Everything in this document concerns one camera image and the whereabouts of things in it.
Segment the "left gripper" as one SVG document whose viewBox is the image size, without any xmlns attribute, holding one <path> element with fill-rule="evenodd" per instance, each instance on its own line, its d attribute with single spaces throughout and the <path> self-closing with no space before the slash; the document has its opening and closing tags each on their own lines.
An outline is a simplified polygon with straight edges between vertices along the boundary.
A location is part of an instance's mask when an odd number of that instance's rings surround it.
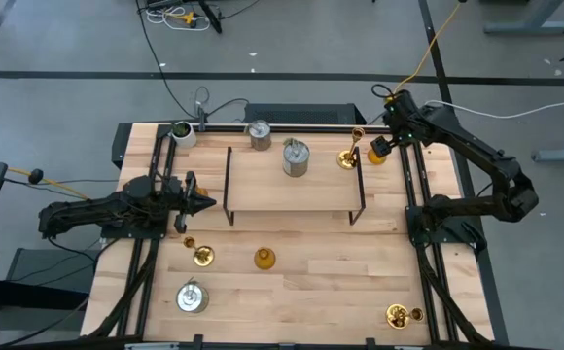
<svg viewBox="0 0 564 350">
<path fill-rule="evenodd" d="M 174 228 L 178 233 L 187 230 L 186 216 L 195 215 L 214 207 L 217 200 L 210 197 L 207 191 L 195 191 L 196 177 L 188 171 L 184 181 L 175 176 L 164 177 L 162 182 L 163 202 L 168 211 L 177 211 Z"/>
</svg>

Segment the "tall brass candlestick holder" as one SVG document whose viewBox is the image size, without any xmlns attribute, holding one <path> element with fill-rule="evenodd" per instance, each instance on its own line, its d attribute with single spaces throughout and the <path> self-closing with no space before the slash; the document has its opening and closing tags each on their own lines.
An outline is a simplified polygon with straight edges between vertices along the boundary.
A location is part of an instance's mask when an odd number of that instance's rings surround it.
<svg viewBox="0 0 564 350">
<path fill-rule="evenodd" d="M 357 166 L 355 149 L 358 142 L 364 137 L 365 131 L 360 127 L 355 127 L 351 131 L 352 143 L 348 151 L 341 151 L 337 156 L 337 163 L 343 169 L 353 169 Z"/>
<path fill-rule="evenodd" d="M 385 311 L 387 323 L 396 330 L 406 328 L 411 322 L 420 322 L 424 319 L 421 308 L 408 310 L 401 304 L 392 304 Z"/>
<path fill-rule="evenodd" d="M 210 246 L 197 246 L 195 240 L 190 236 L 183 239 L 183 245 L 194 251 L 193 261 L 197 266 L 206 267 L 215 259 L 215 252 Z"/>
</svg>

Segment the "metal scented candle tin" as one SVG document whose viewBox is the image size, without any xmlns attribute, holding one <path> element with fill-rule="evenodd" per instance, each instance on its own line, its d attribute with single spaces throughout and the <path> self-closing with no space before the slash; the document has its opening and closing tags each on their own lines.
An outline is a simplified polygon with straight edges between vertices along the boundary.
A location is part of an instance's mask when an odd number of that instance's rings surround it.
<svg viewBox="0 0 564 350">
<path fill-rule="evenodd" d="M 256 151 L 266 151 L 271 145 L 271 126 L 263 120 L 249 122 L 246 132 L 250 136 L 250 143 Z"/>
<path fill-rule="evenodd" d="M 209 293 L 194 279 L 187 281 L 177 292 L 176 304 L 183 312 L 200 313 L 209 303 Z"/>
<path fill-rule="evenodd" d="M 308 146 L 296 139 L 283 141 L 283 170 L 290 177 L 301 177 L 308 169 L 310 150 Z"/>
</svg>

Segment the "white plant pot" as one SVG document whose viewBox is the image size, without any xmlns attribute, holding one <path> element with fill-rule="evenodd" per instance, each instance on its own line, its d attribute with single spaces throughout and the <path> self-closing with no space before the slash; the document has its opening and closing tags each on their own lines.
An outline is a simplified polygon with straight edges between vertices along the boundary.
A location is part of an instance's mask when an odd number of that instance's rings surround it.
<svg viewBox="0 0 564 350">
<path fill-rule="evenodd" d="M 176 122 L 171 126 L 170 135 L 179 148 L 188 149 L 196 145 L 193 127 L 188 122 Z"/>
</svg>

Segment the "wooden shelf with black legs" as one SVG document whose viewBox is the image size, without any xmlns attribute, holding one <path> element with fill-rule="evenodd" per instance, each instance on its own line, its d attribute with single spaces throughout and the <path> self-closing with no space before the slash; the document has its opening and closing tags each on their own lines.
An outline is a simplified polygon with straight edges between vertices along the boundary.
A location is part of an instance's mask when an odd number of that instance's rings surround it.
<svg viewBox="0 0 564 350">
<path fill-rule="evenodd" d="M 332 152 L 316 151 L 307 171 L 291 177 L 280 148 L 228 148 L 222 207 L 231 225 L 237 212 L 346 212 L 353 225 L 366 208 L 362 168 L 342 169 Z"/>
</svg>

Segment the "black computer case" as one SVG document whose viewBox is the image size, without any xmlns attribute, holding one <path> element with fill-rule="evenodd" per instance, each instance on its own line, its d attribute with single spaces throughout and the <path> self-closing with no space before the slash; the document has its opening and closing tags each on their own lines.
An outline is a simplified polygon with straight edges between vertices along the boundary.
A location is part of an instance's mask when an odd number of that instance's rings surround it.
<svg viewBox="0 0 564 350">
<path fill-rule="evenodd" d="M 365 125 L 355 104 L 247 104 L 245 123 L 256 120 L 283 124 Z"/>
</svg>

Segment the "black tripod leg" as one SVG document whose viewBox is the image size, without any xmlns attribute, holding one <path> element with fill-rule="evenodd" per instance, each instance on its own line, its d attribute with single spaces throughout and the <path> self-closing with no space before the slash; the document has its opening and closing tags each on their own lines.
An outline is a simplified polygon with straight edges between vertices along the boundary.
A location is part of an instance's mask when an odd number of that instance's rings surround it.
<svg viewBox="0 0 564 350">
<path fill-rule="evenodd" d="M 222 29 L 220 17 L 214 13 L 211 6 L 206 2 L 206 0 L 196 0 L 196 1 L 200 6 L 200 8 L 202 9 L 202 11 L 205 13 L 207 19 L 210 21 L 210 24 L 212 25 L 214 30 L 218 34 L 222 34 L 223 29 Z"/>
</svg>

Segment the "desk with grey legs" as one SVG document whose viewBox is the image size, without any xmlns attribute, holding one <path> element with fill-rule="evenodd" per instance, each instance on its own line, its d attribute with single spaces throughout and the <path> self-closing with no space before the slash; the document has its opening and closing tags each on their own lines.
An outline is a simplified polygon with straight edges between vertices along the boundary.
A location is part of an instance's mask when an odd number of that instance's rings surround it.
<svg viewBox="0 0 564 350">
<path fill-rule="evenodd" d="M 496 35 L 564 35 L 564 21 L 549 18 L 564 0 L 540 0 L 539 7 L 526 19 L 511 22 L 486 22 L 485 34 Z"/>
</svg>

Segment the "grey metal desk frame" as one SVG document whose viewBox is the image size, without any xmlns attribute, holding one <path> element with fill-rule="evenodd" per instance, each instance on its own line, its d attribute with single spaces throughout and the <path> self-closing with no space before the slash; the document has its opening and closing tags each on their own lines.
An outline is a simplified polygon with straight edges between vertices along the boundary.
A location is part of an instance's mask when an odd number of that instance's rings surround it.
<svg viewBox="0 0 564 350">
<path fill-rule="evenodd" d="M 93 280 L 91 261 L 61 250 L 18 249 L 6 276 L 8 280 L 25 285 L 39 285 L 74 292 L 87 293 Z M 5 334 L 14 337 L 35 332 L 51 322 L 55 332 L 78 334 L 84 313 L 69 316 L 66 310 L 31 309 L 6 306 L 0 309 L 0 343 Z"/>
</svg>

